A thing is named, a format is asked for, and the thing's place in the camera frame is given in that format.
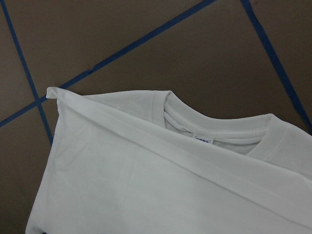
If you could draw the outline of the white long-sleeve printed shirt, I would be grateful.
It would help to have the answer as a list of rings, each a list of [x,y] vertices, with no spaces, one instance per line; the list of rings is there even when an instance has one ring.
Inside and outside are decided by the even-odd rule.
[[[81,96],[58,121],[28,234],[309,234],[312,137],[206,117],[171,91]]]

